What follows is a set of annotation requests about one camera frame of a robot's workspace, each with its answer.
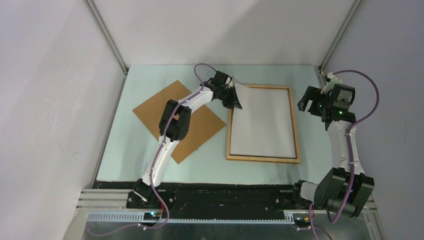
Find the brown cardboard backing board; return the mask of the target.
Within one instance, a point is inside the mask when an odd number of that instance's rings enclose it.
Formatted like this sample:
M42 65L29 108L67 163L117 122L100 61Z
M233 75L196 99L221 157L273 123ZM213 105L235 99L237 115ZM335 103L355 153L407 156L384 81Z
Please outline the brown cardboard backing board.
M176 80L134 108L133 112L152 135L158 139L160 134L159 123L167 101L170 99L180 100L189 94L191 94L189 89ZM226 123L210 108L206 105L201 106L192 113L187 136L176 146L171 157L177 164L180 164L225 126Z

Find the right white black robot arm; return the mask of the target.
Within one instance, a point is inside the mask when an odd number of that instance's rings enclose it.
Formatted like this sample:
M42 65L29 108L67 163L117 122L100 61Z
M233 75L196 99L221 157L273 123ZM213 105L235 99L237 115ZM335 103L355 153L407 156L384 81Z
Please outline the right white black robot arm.
M336 83L332 89L308 86L297 103L300 111L320 117L330 140L332 168L320 181L299 180L293 185L291 204L304 209L313 204L316 210L336 216L358 217L369 199L375 182L366 176L356 146L356 115L349 111L355 99L354 87Z

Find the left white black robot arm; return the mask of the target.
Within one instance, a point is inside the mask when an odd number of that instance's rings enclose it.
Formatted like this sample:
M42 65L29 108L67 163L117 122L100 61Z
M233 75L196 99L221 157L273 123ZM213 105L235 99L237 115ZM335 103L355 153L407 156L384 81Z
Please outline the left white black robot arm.
M156 187L162 182L172 152L189 132L192 113L215 99L227 109L243 108L233 77L221 71L216 71L214 77L202 82L195 92L185 98L167 101L159 121L157 151L132 191L145 208L153 208L158 202Z

